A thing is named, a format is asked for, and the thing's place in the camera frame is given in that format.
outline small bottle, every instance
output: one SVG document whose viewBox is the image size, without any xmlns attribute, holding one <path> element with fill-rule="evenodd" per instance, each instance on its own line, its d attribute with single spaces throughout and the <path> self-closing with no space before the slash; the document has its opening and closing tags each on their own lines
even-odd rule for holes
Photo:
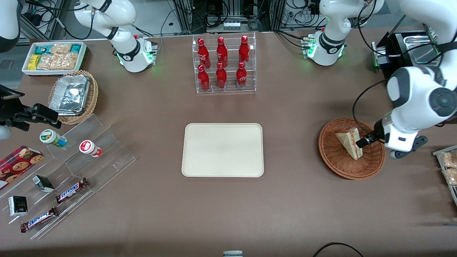
<svg viewBox="0 0 457 257">
<path fill-rule="evenodd" d="M 244 62 L 239 62 L 238 70 L 236 71 L 236 87 L 243 90 L 246 87 L 247 72 L 244 68 Z"/>
<path fill-rule="evenodd" d="M 52 129 L 43 130 L 40 134 L 40 140 L 45 144 L 52 144 L 59 148 L 67 144 L 67 139 Z"/>
<path fill-rule="evenodd" d="M 218 37 L 218 49 L 216 53 L 218 54 L 218 62 L 222 62 L 223 67 L 226 68 L 229 65 L 229 58 L 223 37 Z"/>
<path fill-rule="evenodd" d="M 99 157 L 103 153 L 103 149 L 96 146 L 94 142 L 90 140 L 84 140 L 81 142 L 80 151 L 81 153 L 91 155 L 92 157 Z"/>
<path fill-rule="evenodd" d="M 205 46 L 205 40 L 203 38 L 199 38 L 198 42 L 198 58 L 200 59 L 200 63 L 205 66 L 206 69 L 211 67 L 211 61 L 209 60 L 209 52 L 208 48 Z"/>
<path fill-rule="evenodd" d="M 225 71 L 222 62 L 218 62 L 218 70 L 216 70 L 216 76 L 218 78 L 218 87 L 220 89 L 225 89 L 225 84 L 227 83 L 227 72 Z"/>
<path fill-rule="evenodd" d="M 248 36 L 241 36 L 241 45 L 239 46 L 239 61 L 248 63 L 249 62 L 249 45 Z"/>
<path fill-rule="evenodd" d="M 201 64 L 198 66 L 198 82 L 204 92 L 209 91 L 209 76 L 205 71 L 205 67 Z"/>
</svg>

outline wicker basket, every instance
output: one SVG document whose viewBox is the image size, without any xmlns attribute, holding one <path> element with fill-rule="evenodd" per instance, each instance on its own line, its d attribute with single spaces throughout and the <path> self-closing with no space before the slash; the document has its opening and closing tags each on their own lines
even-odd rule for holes
<svg viewBox="0 0 457 257">
<path fill-rule="evenodd" d="M 98 97 L 98 85 L 97 81 L 95 81 L 94 77 L 87 71 L 84 70 L 78 70 L 76 72 L 68 73 L 65 76 L 76 76 L 76 75 L 85 75 L 88 76 L 90 79 L 90 85 L 89 85 L 89 95 L 86 100 L 86 108 L 84 110 L 84 113 L 79 116 L 59 116 L 58 120 L 61 121 L 64 124 L 68 125 L 75 125 L 78 123 L 81 123 L 85 121 L 92 113 L 94 112 L 95 105 L 97 105 L 97 97 Z M 54 95 L 54 89 L 56 87 L 56 83 L 54 83 L 54 86 L 51 90 L 51 94 L 49 94 L 48 97 L 48 104 L 51 102 L 51 98 Z"/>
<path fill-rule="evenodd" d="M 365 128 L 373 130 L 373 127 L 359 120 Z M 327 166 L 336 174 L 354 180 L 372 177 L 381 170 L 386 158 L 386 150 L 381 142 L 375 142 L 363 148 L 363 155 L 354 160 L 344 146 L 335 136 L 339 129 L 357 128 L 360 137 L 366 133 L 361 129 L 353 118 L 338 118 L 327 123 L 319 135 L 319 152 Z"/>
</svg>

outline white bottle with green label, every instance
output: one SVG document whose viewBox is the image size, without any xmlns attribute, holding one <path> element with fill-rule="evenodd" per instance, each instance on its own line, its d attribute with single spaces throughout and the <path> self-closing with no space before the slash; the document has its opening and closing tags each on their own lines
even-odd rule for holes
<svg viewBox="0 0 457 257">
<path fill-rule="evenodd" d="M 67 139 L 64 136 L 59 135 L 52 129 L 46 129 L 43 132 L 41 132 L 40 140 L 45 144 L 52 144 L 59 148 L 67 144 Z"/>
</svg>

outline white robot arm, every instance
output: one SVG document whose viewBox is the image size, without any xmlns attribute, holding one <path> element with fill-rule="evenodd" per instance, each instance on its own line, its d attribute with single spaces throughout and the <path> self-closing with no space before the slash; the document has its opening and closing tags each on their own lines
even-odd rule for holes
<svg viewBox="0 0 457 257">
<path fill-rule="evenodd" d="M 438 67 L 403 67 L 392 74 L 387 91 L 395 108 L 357 143 L 363 147 L 383 139 L 395 158 L 424 144 L 426 138 L 417 137 L 418 132 L 444 122 L 457 108 L 457 0 L 401 0 L 400 7 L 436 30 L 443 55 Z"/>
<path fill-rule="evenodd" d="M 327 25 L 324 31 L 317 31 L 308 36 L 310 50 L 307 57 L 322 66 L 334 64 L 341 56 L 347 35 L 352 29 L 348 18 L 366 17 L 377 13 L 384 5 L 384 0 L 321 0 L 320 14 L 325 16 Z"/>
<path fill-rule="evenodd" d="M 16 46 L 21 34 L 19 17 L 24 6 L 24 0 L 5 0 L 0 8 L 0 53 L 11 50 Z"/>
<path fill-rule="evenodd" d="M 151 42 L 136 38 L 127 27 L 136 20 L 136 11 L 130 1 L 84 0 L 77 2 L 75 8 L 81 5 L 89 6 L 75 11 L 76 19 L 110 40 L 126 70 L 140 72 L 154 64 Z"/>
</svg>

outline snickers bar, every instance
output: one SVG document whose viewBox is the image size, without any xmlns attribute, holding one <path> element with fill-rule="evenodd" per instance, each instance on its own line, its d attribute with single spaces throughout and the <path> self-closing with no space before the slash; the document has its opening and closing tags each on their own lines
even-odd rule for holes
<svg viewBox="0 0 457 257">
<path fill-rule="evenodd" d="M 89 182 L 87 182 L 86 178 L 84 177 L 78 183 L 76 183 L 74 186 L 70 187 L 68 190 L 65 192 L 61 193 L 59 196 L 56 196 L 57 203 L 62 203 L 65 200 L 69 199 L 70 197 L 74 196 L 79 190 L 81 190 L 83 187 L 87 186 Z"/>
<path fill-rule="evenodd" d="M 38 224 L 43 224 L 43 223 L 47 222 L 48 220 L 50 220 L 51 218 L 57 217 L 57 216 L 58 216 L 58 212 L 54 206 L 49 211 L 43 213 L 42 215 L 32 219 L 29 222 L 22 224 L 21 233 L 25 233 L 25 232 L 31 230 L 34 226 L 36 226 Z"/>
</svg>

